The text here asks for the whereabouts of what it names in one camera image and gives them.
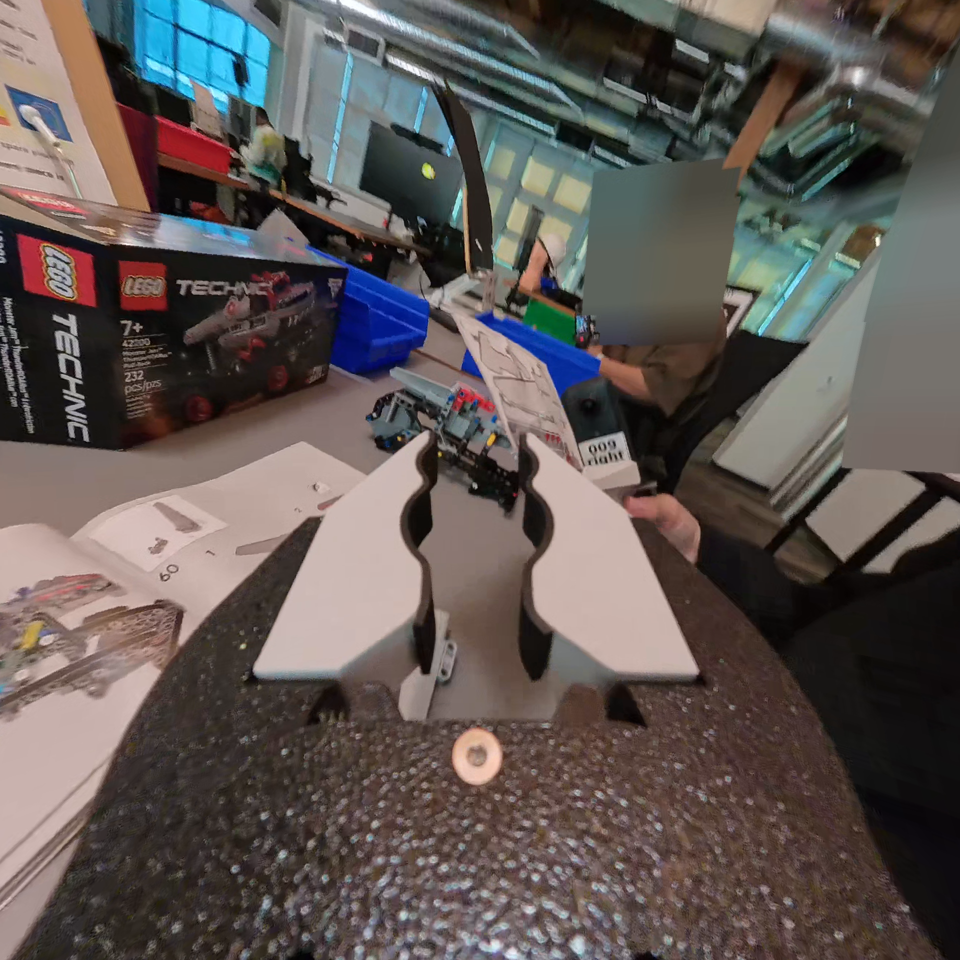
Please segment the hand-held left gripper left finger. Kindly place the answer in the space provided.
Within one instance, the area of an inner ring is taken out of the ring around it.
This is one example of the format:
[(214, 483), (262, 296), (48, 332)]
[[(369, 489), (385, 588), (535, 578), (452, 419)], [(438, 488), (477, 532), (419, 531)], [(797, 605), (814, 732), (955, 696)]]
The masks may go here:
[(450, 615), (421, 546), (433, 527), (437, 438), (390, 456), (323, 516), (252, 666), (260, 682), (380, 683), (426, 719)]

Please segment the sticker sheet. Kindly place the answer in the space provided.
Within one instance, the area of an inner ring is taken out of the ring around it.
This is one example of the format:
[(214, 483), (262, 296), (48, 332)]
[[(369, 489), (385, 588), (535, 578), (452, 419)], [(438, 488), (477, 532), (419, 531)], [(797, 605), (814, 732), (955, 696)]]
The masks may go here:
[(453, 318), (514, 451), (523, 436), (533, 434), (582, 472), (579, 446), (546, 364), (470, 314), (460, 311)]

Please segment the person's right forearm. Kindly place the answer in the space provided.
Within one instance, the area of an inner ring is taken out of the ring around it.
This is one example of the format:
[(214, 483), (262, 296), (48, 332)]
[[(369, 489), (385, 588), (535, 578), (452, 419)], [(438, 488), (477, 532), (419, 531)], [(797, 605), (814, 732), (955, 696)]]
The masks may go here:
[(807, 583), (761, 547), (703, 526), (697, 569), (775, 648), (817, 636), (957, 657), (958, 530), (902, 554), (890, 571), (836, 570)]

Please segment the grey desk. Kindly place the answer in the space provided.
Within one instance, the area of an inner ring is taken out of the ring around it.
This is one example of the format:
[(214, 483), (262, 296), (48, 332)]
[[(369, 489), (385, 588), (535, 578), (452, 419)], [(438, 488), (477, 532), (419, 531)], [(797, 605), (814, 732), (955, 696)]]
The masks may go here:
[[(368, 473), (386, 455), (369, 439), (365, 416), (394, 388), (386, 374), (364, 377), (330, 372), (314, 389), (230, 414), (206, 426), (155, 440), (135, 450), (78, 450), (2, 443), (2, 527), (45, 524), (73, 535), (103, 513), (172, 489), (207, 482), (304, 441), (355, 470)], [(450, 614), (459, 642), (456, 675), (438, 690), (433, 717), (453, 717), (459, 706), (478, 712), (481, 694), (533, 716), (522, 704), (520, 682), (494, 676), (505, 667), (487, 653), (516, 652), (518, 581), (529, 544), (521, 509), (505, 516), (491, 502), (468, 495), (452, 476), (433, 493), (434, 530), (423, 550), (435, 576), (437, 605)], [(2, 720), (2, 839), (18, 841), (46, 816), (48, 788), (74, 788), (108, 759), (155, 677), (152, 668), (122, 678), (106, 706), (77, 693), (54, 693), (27, 707), (20, 719)]]

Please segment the person's right hand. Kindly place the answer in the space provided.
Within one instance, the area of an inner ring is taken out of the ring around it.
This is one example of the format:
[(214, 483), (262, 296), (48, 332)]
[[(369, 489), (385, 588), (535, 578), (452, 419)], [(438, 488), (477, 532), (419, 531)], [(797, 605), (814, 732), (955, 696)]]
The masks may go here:
[(635, 520), (649, 523), (691, 565), (698, 562), (702, 529), (695, 516), (670, 494), (644, 493), (623, 500)]

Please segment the blue plastic bin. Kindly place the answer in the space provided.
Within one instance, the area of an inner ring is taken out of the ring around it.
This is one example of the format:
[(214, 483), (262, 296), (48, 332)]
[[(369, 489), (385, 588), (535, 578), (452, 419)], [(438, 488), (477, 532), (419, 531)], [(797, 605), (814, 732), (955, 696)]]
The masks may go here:
[(552, 383), (558, 397), (572, 384), (597, 378), (599, 360), (512, 318), (493, 313), (454, 318), (464, 347), (461, 370), (488, 383), (526, 380), (544, 390)]
[(428, 300), (365, 270), (346, 269), (331, 365), (358, 376), (402, 366), (426, 342)]

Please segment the partly built toy vehicle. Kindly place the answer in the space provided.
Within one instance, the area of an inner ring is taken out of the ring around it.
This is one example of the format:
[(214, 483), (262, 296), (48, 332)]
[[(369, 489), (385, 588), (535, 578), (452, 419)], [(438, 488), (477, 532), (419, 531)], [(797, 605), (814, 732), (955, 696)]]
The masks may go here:
[(496, 404), (461, 382), (447, 387), (399, 366), (390, 376), (398, 388), (381, 395), (366, 415), (378, 450), (396, 452), (422, 434), (433, 434), (438, 461), (465, 477), (472, 496), (494, 501), (510, 515), (520, 477), (495, 455), (513, 449)]

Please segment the board on white stand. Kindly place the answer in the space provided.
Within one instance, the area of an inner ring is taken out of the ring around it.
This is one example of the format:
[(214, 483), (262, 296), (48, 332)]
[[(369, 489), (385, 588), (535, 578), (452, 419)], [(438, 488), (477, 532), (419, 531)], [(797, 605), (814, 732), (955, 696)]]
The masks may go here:
[(432, 85), (433, 93), (454, 138), (462, 165), (462, 273), (441, 287), (431, 290), (427, 302), (431, 313), (446, 315), (445, 304), (473, 288), (483, 287), (481, 314), (493, 311), (497, 278), (494, 255), (494, 222), (484, 164), (471, 115), (444, 81)]

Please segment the open instruction booklet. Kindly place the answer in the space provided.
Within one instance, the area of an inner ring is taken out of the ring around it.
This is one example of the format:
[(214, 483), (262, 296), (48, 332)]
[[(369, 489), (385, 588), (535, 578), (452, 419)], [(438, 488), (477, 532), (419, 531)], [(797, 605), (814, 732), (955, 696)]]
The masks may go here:
[(1, 535), (1, 900), (67, 846), (179, 648), (364, 474), (298, 442), (65, 535)]

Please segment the black monitor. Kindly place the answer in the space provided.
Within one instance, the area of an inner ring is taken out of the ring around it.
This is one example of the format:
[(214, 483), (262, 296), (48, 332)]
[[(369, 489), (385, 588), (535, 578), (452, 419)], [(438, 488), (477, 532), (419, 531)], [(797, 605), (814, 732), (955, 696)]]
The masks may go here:
[(420, 220), (440, 225), (450, 214), (463, 182), (456, 156), (429, 149), (388, 126), (370, 124), (359, 190), (384, 201), (408, 226)]

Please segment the black toy set box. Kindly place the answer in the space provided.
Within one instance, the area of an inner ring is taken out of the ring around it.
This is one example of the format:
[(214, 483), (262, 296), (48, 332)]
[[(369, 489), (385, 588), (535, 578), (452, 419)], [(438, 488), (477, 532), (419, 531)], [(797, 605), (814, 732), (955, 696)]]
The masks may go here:
[(128, 450), (327, 380), (346, 265), (263, 231), (2, 188), (1, 439)]

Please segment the person's torso in black top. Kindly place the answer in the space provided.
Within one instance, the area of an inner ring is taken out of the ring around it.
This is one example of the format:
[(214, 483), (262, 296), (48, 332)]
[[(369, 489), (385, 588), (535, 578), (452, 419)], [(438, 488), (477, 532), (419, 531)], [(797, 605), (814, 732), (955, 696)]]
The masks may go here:
[(897, 884), (944, 957), (958, 958), (958, 530), (887, 572), (792, 587), (786, 664)]

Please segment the long wooden table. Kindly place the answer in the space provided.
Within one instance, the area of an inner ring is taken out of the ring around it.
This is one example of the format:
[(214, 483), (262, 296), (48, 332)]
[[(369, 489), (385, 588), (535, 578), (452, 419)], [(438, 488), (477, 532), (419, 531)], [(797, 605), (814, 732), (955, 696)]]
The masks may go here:
[[(256, 186), (245, 178), (232, 174), (224, 174), (162, 151), (157, 155), (157, 162), (161, 168), (186, 174), (213, 184), (226, 186), (234, 191), (247, 194), (254, 194), (257, 191)], [(431, 256), (431, 250), (428, 247), (391, 234), (385, 228), (356, 220), (346, 214), (332, 212), (319, 207), (316, 203), (290, 197), (282, 191), (275, 189), (268, 190), (267, 195), (276, 203), (288, 209), (297, 210), (312, 218), (313, 221), (323, 224), (323, 229), (330, 234), (348, 236), (361, 244), (382, 246), (398, 252), (416, 254), (422, 258)]]

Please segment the red bin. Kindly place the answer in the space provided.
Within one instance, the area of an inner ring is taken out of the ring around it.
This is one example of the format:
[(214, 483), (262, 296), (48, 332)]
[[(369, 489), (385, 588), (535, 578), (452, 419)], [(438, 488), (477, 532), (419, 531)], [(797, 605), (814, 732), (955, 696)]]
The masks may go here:
[(232, 151), (229, 146), (162, 116), (147, 114), (119, 102), (116, 106), (141, 177), (159, 166), (160, 156), (216, 174), (230, 174)]

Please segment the white poster board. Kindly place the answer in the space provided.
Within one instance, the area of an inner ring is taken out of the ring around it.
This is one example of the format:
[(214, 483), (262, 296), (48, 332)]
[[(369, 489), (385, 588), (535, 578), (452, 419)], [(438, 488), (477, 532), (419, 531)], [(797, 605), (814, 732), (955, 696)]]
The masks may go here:
[(2, 190), (149, 211), (82, 2), (1, 7)]

